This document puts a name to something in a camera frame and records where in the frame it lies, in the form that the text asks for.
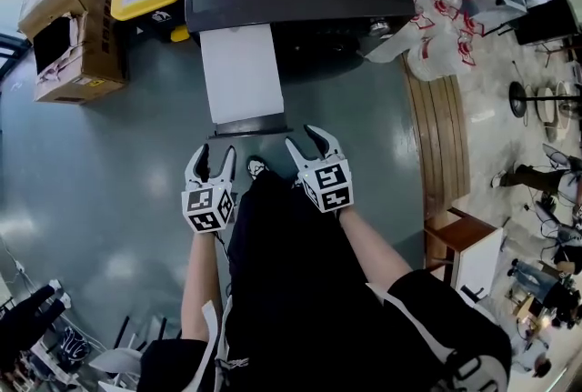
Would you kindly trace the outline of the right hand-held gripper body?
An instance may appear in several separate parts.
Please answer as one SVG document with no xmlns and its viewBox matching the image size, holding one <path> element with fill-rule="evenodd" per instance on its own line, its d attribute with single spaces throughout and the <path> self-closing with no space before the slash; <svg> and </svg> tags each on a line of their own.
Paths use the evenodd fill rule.
<svg viewBox="0 0 582 392">
<path fill-rule="evenodd" d="M 354 204 L 352 176 L 343 158 L 315 161 L 297 174 L 307 197 L 321 213 L 337 211 Z"/>
</svg>

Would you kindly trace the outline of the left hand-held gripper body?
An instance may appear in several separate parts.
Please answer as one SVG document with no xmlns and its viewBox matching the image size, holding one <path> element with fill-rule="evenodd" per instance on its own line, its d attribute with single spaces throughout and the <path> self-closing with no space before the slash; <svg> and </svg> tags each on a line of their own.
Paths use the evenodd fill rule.
<svg viewBox="0 0 582 392">
<path fill-rule="evenodd" d="M 186 190 L 182 205 L 186 222 L 198 234 L 226 229 L 235 207 L 230 185 Z"/>
</svg>

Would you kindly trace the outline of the white pull-out drawer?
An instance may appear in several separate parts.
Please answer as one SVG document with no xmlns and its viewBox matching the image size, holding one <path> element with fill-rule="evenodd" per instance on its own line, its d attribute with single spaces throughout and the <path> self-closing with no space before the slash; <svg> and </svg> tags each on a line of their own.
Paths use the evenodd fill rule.
<svg viewBox="0 0 582 392">
<path fill-rule="evenodd" d="M 199 37 L 214 137 L 287 133 L 271 27 L 216 29 Z"/>
</svg>

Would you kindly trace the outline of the person's left forearm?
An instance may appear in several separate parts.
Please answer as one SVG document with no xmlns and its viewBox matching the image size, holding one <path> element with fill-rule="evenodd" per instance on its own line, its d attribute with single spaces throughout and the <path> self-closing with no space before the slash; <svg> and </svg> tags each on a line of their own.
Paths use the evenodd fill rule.
<svg viewBox="0 0 582 392">
<path fill-rule="evenodd" d="M 216 259 L 216 239 L 211 233 L 194 234 L 186 271 L 181 306 L 182 338 L 209 340 L 209 330 L 203 306 L 211 301 L 216 314 L 222 314 L 219 275 Z"/>
</svg>

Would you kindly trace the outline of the person's right forearm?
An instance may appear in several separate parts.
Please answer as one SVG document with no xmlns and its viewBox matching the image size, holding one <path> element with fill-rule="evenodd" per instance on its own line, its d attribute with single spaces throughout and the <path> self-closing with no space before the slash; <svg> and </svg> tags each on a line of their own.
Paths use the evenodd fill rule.
<svg viewBox="0 0 582 392">
<path fill-rule="evenodd" d="M 412 271 L 406 260 L 355 210 L 345 207 L 339 222 L 369 283 L 389 289 Z"/>
</svg>

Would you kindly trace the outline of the person's left shoe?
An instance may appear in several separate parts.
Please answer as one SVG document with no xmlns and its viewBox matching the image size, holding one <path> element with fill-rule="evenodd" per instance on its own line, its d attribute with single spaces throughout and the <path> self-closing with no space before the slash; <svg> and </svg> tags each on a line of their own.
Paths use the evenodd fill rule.
<svg viewBox="0 0 582 392">
<path fill-rule="evenodd" d="M 246 161 L 246 169 L 252 180 L 256 180 L 262 172 L 269 170 L 266 161 L 259 156 L 250 156 Z"/>
</svg>

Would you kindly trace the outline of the person's black clothing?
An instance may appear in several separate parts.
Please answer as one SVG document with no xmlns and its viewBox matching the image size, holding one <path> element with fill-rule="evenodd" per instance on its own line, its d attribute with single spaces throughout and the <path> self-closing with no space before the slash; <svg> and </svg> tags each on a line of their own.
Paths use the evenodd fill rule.
<svg viewBox="0 0 582 392">
<path fill-rule="evenodd" d="M 506 392 L 507 334 L 424 269 L 369 283 L 343 209 L 262 172 L 227 250 L 222 333 L 153 342 L 136 392 Z"/>
</svg>

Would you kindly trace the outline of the wooden slatted platform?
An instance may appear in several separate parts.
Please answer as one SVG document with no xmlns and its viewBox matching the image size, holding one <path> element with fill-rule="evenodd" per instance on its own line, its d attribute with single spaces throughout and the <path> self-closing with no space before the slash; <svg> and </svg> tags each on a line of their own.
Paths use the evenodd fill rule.
<svg viewBox="0 0 582 392">
<path fill-rule="evenodd" d="M 410 71 L 406 55 L 400 62 L 412 109 L 418 151 L 424 218 L 448 210 L 470 193 L 467 129 L 457 77 L 447 75 L 425 82 Z"/>
</svg>

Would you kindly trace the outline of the pile of clear water jugs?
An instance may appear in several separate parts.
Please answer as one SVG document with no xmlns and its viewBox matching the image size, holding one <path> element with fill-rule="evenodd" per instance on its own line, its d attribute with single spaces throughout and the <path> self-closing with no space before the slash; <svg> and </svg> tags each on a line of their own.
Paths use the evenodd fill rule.
<svg viewBox="0 0 582 392">
<path fill-rule="evenodd" d="M 472 40 L 484 26 L 462 10 L 466 0 L 413 0 L 415 13 L 408 23 L 372 50 L 366 59 L 384 64 L 400 55 L 421 81 L 462 75 L 476 66 Z"/>
</svg>

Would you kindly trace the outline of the pale pink cloth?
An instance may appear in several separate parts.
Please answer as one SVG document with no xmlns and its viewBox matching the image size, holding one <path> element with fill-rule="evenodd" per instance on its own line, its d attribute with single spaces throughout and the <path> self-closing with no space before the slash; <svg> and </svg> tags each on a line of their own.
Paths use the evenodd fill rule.
<svg viewBox="0 0 582 392">
<path fill-rule="evenodd" d="M 33 39 L 38 85 L 69 82 L 80 74 L 88 13 L 62 15 Z"/>
</svg>

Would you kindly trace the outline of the white cabinet with wooden top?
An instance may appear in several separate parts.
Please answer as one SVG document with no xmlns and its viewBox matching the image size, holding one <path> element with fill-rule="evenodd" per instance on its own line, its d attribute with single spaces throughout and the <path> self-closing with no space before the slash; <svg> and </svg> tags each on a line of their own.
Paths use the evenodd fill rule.
<svg viewBox="0 0 582 392">
<path fill-rule="evenodd" d="M 456 208 L 424 224 L 425 268 L 473 306 L 490 294 L 503 229 Z"/>
</svg>

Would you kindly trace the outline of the black round-base stand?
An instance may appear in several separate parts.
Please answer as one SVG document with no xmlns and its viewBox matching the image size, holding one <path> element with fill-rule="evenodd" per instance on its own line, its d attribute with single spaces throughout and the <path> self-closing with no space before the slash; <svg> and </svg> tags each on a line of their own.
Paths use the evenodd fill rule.
<svg viewBox="0 0 582 392">
<path fill-rule="evenodd" d="M 577 95 L 557 95 L 554 92 L 550 95 L 528 95 L 523 84 L 513 81 L 508 88 L 508 102 L 514 117 L 523 118 L 526 115 L 528 102 L 554 102 L 556 110 L 566 118 L 582 120 L 582 65 L 574 61 L 571 68 Z"/>
</svg>

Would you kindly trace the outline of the black printed bag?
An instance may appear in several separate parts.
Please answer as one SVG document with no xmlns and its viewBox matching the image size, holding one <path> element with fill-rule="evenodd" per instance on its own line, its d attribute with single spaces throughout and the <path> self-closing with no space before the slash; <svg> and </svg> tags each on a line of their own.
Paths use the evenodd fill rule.
<svg viewBox="0 0 582 392">
<path fill-rule="evenodd" d="M 73 373 L 80 368 L 91 353 L 87 339 L 71 327 L 66 327 L 58 343 L 58 365 L 66 373 Z"/>
</svg>

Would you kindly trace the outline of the white round stool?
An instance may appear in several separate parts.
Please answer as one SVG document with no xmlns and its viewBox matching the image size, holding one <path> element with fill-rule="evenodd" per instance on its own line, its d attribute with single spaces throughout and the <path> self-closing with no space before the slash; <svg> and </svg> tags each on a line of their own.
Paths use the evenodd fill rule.
<svg viewBox="0 0 582 392">
<path fill-rule="evenodd" d="M 544 125 L 550 144 L 566 138 L 570 127 L 582 121 L 582 85 L 558 81 L 556 85 L 538 88 L 541 97 L 564 97 L 565 100 L 545 100 L 536 102 L 537 116 Z"/>
</svg>

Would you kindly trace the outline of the black flat monitor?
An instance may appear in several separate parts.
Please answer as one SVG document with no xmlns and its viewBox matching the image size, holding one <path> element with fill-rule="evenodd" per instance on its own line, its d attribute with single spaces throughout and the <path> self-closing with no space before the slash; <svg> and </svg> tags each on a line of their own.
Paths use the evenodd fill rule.
<svg viewBox="0 0 582 392">
<path fill-rule="evenodd" d="M 577 35 L 580 23 L 569 0 L 550 0 L 528 9 L 515 21 L 520 45 L 536 45 Z"/>
</svg>

